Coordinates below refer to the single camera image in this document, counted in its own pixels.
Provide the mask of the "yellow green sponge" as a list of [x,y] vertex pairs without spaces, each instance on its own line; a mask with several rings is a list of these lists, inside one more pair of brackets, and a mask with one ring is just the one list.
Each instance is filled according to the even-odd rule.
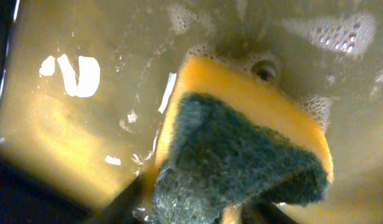
[[333,179],[306,111],[246,72],[184,61],[145,180],[156,223],[240,223],[255,202],[318,202]]

